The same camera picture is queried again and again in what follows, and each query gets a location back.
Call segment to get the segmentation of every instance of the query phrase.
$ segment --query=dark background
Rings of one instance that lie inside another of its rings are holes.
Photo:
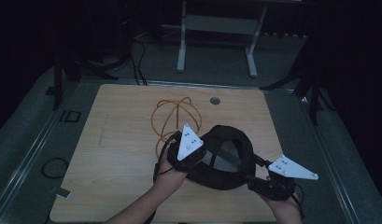
[[[156,38],[162,23],[180,22],[181,1],[121,1],[120,13],[116,1],[102,2],[0,0],[0,128],[52,67],[56,52],[98,61],[126,36],[124,47],[131,45],[132,28],[119,32],[120,20],[138,21]],[[382,1],[343,1],[339,7],[272,4],[262,31],[309,36],[299,60],[321,67],[322,87],[382,194]]]

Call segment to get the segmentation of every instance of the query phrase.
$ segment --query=floor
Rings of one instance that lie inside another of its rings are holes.
[[[304,43],[297,37],[261,36],[254,52],[259,75],[251,78],[240,47],[243,42],[201,41],[204,35],[190,34],[185,71],[178,73],[178,30],[167,29],[161,42],[140,33],[136,39],[142,44],[134,43],[132,51],[135,65],[141,61],[138,69],[149,85],[258,89],[283,78]],[[64,175],[65,163],[51,160],[71,161],[102,84],[136,85],[131,63],[108,73],[119,80],[102,79],[86,70],[79,83],[64,79],[64,100],[56,111],[51,110],[53,97],[45,94],[53,84],[53,69],[24,97],[0,131],[0,223],[52,223],[55,189],[63,180],[54,177]],[[296,84],[294,80],[266,91],[265,97],[284,153],[320,177],[317,182],[298,181],[305,192],[304,223],[382,223],[382,199],[342,120],[320,100],[318,126],[313,125],[307,116],[307,96],[291,93]],[[69,111],[80,112],[78,122],[62,120]]]

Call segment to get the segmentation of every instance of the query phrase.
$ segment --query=white triangular marker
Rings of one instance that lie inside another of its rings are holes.
[[[182,161],[187,158],[192,152],[203,145],[203,140],[191,129],[188,123],[184,124],[182,130],[181,143],[179,144],[179,151],[177,160]]]
[[[282,155],[275,162],[269,165],[268,169],[275,172],[278,175],[285,177],[301,178],[301,179],[313,179],[317,180],[318,175],[307,170],[303,166],[299,165],[295,161],[288,159]]]

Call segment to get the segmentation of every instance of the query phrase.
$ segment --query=desk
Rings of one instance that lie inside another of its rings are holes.
[[[216,124],[230,125],[245,132],[254,152],[274,161],[282,154],[276,130],[263,93],[259,90],[187,88],[162,86],[103,85],[79,138],[50,219],[56,222],[101,222],[118,213],[147,191],[157,157],[159,136],[150,118],[161,100],[190,97],[202,116],[198,135]],[[220,104],[210,103],[212,97]],[[167,117],[157,111],[154,125]],[[179,115],[192,126],[190,116]],[[175,131],[169,120],[166,130]],[[267,172],[257,166],[259,177]],[[215,190],[186,180],[183,186],[158,208],[154,222],[244,222],[275,220],[267,205],[247,186]]]

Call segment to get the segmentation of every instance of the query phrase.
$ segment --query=hand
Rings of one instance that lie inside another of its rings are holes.
[[[163,173],[163,172],[173,168],[173,166],[167,160],[167,151],[168,150],[165,150],[165,152],[163,154],[162,161],[161,161],[161,167],[158,171],[158,174]],[[164,193],[167,196],[169,196],[169,195],[173,194],[175,191],[177,191],[179,189],[179,187],[181,187],[186,176],[187,176],[186,173],[182,173],[182,172],[177,171],[176,169],[172,169],[167,173],[158,175],[152,188],[160,191],[161,193]]]
[[[302,223],[300,208],[298,204],[292,199],[288,198],[286,201],[272,201],[260,195],[260,197],[267,203],[275,215],[277,224],[300,224]]]

